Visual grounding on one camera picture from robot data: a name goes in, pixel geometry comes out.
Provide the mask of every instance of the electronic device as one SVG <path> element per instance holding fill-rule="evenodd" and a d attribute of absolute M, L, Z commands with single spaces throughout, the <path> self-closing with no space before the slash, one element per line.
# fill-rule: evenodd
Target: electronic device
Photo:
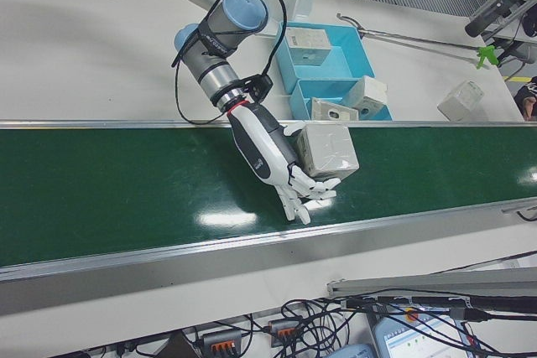
<path fill-rule="evenodd" d="M 346 345 L 326 358 L 375 358 L 373 349 L 367 344 Z"/>
<path fill-rule="evenodd" d="M 460 324 L 448 316 L 441 318 L 462 330 Z M 384 317 L 373 327 L 373 338 L 379 358 L 473 358 L 472 353 L 450 347 L 414 330 L 424 331 L 438 339 L 454 344 L 453 340 L 446 338 L 448 336 L 470 346 L 463 333 L 438 318 L 428 314 L 409 314 L 398 316 L 398 319 L 403 320 L 407 325 Z"/>

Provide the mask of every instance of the blue tray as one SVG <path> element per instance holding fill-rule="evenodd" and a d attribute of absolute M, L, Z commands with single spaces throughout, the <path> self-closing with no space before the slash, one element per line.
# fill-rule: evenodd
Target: blue tray
<path fill-rule="evenodd" d="M 332 50 L 320 66 L 293 65 L 289 46 L 284 40 L 276 53 L 285 90 L 293 92 L 298 80 L 359 79 L 364 75 L 374 77 L 373 68 L 362 46 L 358 32 L 353 27 L 340 25 L 288 22 L 289 27 L 324 29 L 332 44 Z"/>
<path fill-rule="evenodd" d="M 310 108 L 308 107 L 311 97 L 322 98 L 325 101 L 339 104 L 345 94 L 347 94 L 356 83 L 356 79 L 298 80 L 295 90 L 289 100 L 293 118 L 301 121 L 311 119 Z M 370 120 L 391 121 L 392 116 L 389 113 L 388 107 L 385 106 Z"/>

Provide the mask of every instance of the white cube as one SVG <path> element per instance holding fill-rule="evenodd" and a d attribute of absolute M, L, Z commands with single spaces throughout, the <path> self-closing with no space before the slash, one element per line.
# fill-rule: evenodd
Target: white cube
<path fill-rule="evenodd" d="M 332 49 L 324 29 L 303 29 L 288 27 L 285 40 L 293 65 L 320 66 Z"/>
<path fill-rule="evenodd" d="M 311 178 L 344 179 L 359 168 L 351 133 L 337 124 L 307 124 L 297 140 L 302 169 Z"/>
<path fill-rule="evenodd" d="M 388 87 L 365 75 L 343 97 L 341 104 L 360 112 L 360 119 L 371 119 L 388 104 Z"/>
<path fill-rule="evenodd" d="M 459 122 L 470 115 L 483 98 L 484 92 L 473 81 L 463 81 L 438 104 L 438 110 L 450 121 Z"/>

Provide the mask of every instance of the white table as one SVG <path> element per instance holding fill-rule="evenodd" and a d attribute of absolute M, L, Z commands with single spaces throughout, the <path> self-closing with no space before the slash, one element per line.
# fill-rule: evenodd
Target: white table
<path fill-rule="evenodd" d="M 7 119 L 179 119 L 173 94 L 173 38 L 204 12 L 186 0 L 0 0 L 0 117 Z M 464 32 L 465 18 L 362 0 L 315 0 L 311 21 L 343 23 L 353 16 L 370 29 L 480 46 Z M 436 105 L 463 80 L 485 91 L 474 121 L 521 121 L 495 67 L 476 70 L 471 51 L 444 54 L 365 39 L 379 80 L 388 84 L 395 120 L 445 121 Z M 239 75 L 258 73 L 272 39 L 250 38 L 231 57 Z M 291 118 L 274 63 L 266 106 Z M 180 99 L 186 113 L 216 110 L 183 67 Z"/>
<path fill-rule="evenodd" d="M 0 0 L 0 5 L 0 118 L 177 118 L 172 40 L 178 29 L 199 21 L 202 10 L 184 0 Z M 311 18 L 337 23 L 336 12 L 371 29 L 482 44 L 466 37 L 464 18 L 380 3 L 315 0 Z M 259 72 L 264 65 L 259 55 L 270 46 L 268 39 L 248 39 L 232 57 L 239 75 Z M 444 120 L 436 104 L 468 79 L 486 92 L 477 118 L 519 120 L 496 68 L 476 70 L 466 60 L 372 39 L 365 47 L 377 77 L 388 84 L 395 119 Z M 277 117 L 290 118 L 277 66 L 270 73 L 275 86 L 266 105 Z M 213 117 L 216 111 L 186 69 L 180 78 L 187 113 Z M 210 254 L 197 267 L 221 270 L 198 281 L 0 317 L 0 356 L 55 355 L 269 309 L 291 298 L 317 298 L 326 295 L 328 282 L 340 278 L 436 272 L 526 252 L 534 249 L 536 237 L 536 226 L 484 208 L 424 215 L 331 245 L 282 243 L 245 249 L 231 261 Z M 240 270 L 227 270 L 237 264 Z M 18 292 L 23 297 L 23 290 Z M 498 348 L 511 350 L 534 344 L 520 332 L 501 341 Z"/>

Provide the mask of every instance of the green conveyor belt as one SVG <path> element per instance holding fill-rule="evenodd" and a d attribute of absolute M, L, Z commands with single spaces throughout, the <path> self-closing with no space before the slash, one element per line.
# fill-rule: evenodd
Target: green conveyor belt
<path fill-rule="evenodd" d="M 355 127 L 312 226 L 537 196 L 536 127 Z M 302 228 L 227 128 L 0 130 L 0 267 Z"/>

